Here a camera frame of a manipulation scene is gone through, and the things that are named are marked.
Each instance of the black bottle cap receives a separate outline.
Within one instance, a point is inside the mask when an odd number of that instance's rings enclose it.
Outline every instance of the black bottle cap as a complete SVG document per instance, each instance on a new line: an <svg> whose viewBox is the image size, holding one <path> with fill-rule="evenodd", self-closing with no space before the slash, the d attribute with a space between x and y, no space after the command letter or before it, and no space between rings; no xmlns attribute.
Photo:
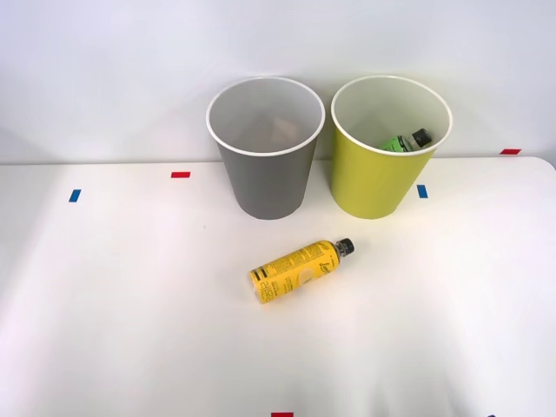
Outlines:
<svg viewBox="0 0 556 417"><path fill-rule="evenodd" d="M355 251L354 243L351 242L351 239L342 239L339 243L344 247L346 250L346 255L352 254Z"/></svg>
<svg viewBox="0 0 556 417"><path fill-rule="evenodd" d="M426 147L430 142L433 141L433 138L424 129L417 130L415 133L413 133L413 137L420 148Z"/></svg>

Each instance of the bottle label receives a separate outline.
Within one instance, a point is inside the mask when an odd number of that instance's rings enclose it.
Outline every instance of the bottle label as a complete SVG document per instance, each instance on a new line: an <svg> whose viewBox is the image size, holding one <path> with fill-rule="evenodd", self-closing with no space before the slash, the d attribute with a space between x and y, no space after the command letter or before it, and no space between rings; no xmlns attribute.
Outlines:
<svg viewBox="0 0 556 417"><path fill-rule="evenodd" d="M379 149L387 150L388 152L411 152L403 141L402 136L394 136L392 139L384 142Z"/></svg>
<svg viewBox="0 0 556 417"><path fill-rule="evenodd" d="M259 300L265 303L321 278L339 263L334 244L320 241L253 269L249 275Z"/></svg>

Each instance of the plastic bottle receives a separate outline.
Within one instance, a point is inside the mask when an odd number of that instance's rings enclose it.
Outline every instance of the plastic bottle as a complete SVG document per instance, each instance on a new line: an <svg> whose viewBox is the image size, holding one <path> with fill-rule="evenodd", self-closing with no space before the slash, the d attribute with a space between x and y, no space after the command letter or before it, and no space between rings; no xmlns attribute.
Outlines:
<svg viewBox="0 0 556 417"><path fill-rule="evenodd" d="M433 139L424 129L419 129L411 136L394 136L384 142L379 149L389 152L413 152L425 148Z"/></svg>
<svg viewBox="0 0 556 417"><path fill-rule="evenodd" d="M354 252L354 244L342 239L336 244L319 241L267 263L249 273L253 290L261 303L285 295L309 281L321 278Z"/></svg>

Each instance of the yellow cup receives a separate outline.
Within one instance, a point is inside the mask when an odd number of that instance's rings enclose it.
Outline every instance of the yellow cup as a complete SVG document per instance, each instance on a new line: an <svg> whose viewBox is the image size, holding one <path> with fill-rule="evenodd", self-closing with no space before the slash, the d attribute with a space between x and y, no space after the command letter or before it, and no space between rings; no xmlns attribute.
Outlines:
<svg viewBox="0 0 556 417"><path fill-rule="evenodd" d="M332 195L350 215L378 219L391 214L434 151L452 130L452 112L436 92L400 76L365 76L334 96ZM378 149L397 135L424 128L433 138L414 152Z"/></svg>

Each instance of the white cup rim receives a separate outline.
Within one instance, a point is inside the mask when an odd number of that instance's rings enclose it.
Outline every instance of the white cup rim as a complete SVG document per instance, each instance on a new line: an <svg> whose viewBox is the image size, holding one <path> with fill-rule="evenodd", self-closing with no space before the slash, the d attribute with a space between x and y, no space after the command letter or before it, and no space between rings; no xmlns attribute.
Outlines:
<svg viewBox="0 0 556 417"><path fill-rule="evenodd" d="M431 93L433 96L435 96L444 105L444 108L446 109L446 112L448 113L448 129L447 129L446 134L444 135L444 137L442 137L442 139L440 139L437 143L435 143L430 148L425 148L425 149L417 150L417 151L414 151L414 152L390 152L390 151L387 151L387 150L382 150L382 149L375 148L373 146L369 146L369 145L367 145L363 142L358 141L353 136L351 136L338 123L338 119L336 118L336 111L335 111L336 101L337 101L338 97L340 96L341 92L344 89L346 89L347 87L349 87L352 84L359 83L361 81L364 81L364 80L367 80L367 79L370 79L370 78L392 78L392 79L405 81L405 82L408 82L408 83L418 85L419 87L425 89L426 91ZM330 107L331 107L331 113L332 113L332 120L334 120L334 124L335 124L336 128L338 128L338 130L347 139L349 139L351 142L355 143L356 145L361 146L364 149L376 152L377 154L383 154L383 155L388 155L388 156L411 157L411 156L423 155L423 154L426 154L428 152L433 152L450 136L450 132L452 131L452 127L453 127L452 110L450 110L450 107L447 105L446 101L442 98L442 96L440 94L438 94L436 91L434 91L433 89L431 89L430 87L427 87L425 84L419 83L419 82L417 82L415 80L412 80L410 78L405 78L404 76L376 75L376 76L362 76L360 78L357 78L357 79L355 79L353 81L350 81L349 83L343 85L338 91L336 91L336 94L334 94L334 98L332 99L332 105Z"/></svg>
<svg viewBox="0 0 556 417"><path fill-rule="evenodd" d="M251 81L254 80L278 80L278 81L286 81L288 83L293 83L296 84L302 88L304 88L306 91L308 91L315 99L316 101L319 103L319 106L321 107L321 121L319 123L319 126L316 128L316 130L314 131L314 133L305 141L303 141L302 143L299 143L298 145L295 145L292 148L287 148L287 149L283 149L283 150L277 150L275 152L250 152L248 150L243 150L243 149L238 149L226 142L224 142L220 137L218 137L218 135L215 133L215 131L212 129L212 126L210 124L210 111L212 110L214 104L216 103L216 101L224 94L226 93L229 89L233 89L234 87L243 84L243 83L249 83ZM324 108L324 104L321 100L321 98L312 90L310 89L307 85L300 83L299 81L296 80L292 80L290 78L286 78L284 76L252 76L250 78L245 78L242 79L240 81L238 81L237 83L233 83L231 85L229 85L228 87L226 87L225 89L223 89L222 91L220 91L210 102L208 109L207 109L207 115L206 115L206 121L207 121L207 128L208 131L210 132L210 135L218 142L220 143L224 148L227 148L235 153L238 154L242 154L245 156L280 156L280 155L286 155L292 152L295 152L297 149L301 149L304 146L310 144L320 133L322 130L322 127L324 126L324 122L326 119L326 110Z"/></svg>

